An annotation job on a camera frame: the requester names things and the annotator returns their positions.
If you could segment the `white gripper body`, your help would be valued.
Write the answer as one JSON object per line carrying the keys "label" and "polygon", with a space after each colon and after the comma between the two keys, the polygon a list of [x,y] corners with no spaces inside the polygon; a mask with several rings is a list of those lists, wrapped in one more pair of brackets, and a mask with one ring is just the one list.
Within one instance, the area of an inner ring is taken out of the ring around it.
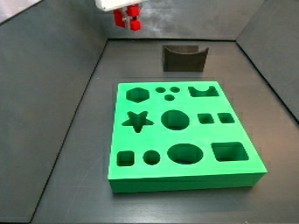
{"label": "white gripper body", "polygon": [[112,11],[132,4],[140,4],[145,0],[94,0],[96,6],[102,11]]}

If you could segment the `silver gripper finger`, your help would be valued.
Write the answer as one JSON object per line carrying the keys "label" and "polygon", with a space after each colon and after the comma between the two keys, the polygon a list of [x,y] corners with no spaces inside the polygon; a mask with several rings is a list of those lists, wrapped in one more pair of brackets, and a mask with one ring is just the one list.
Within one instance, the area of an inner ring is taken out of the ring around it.
{"label": "silver gripper finger", "polygon": [[126,15],[126,7],[122,7],[120,10],[121,10],[124,28],[129,28],[129,17]]}

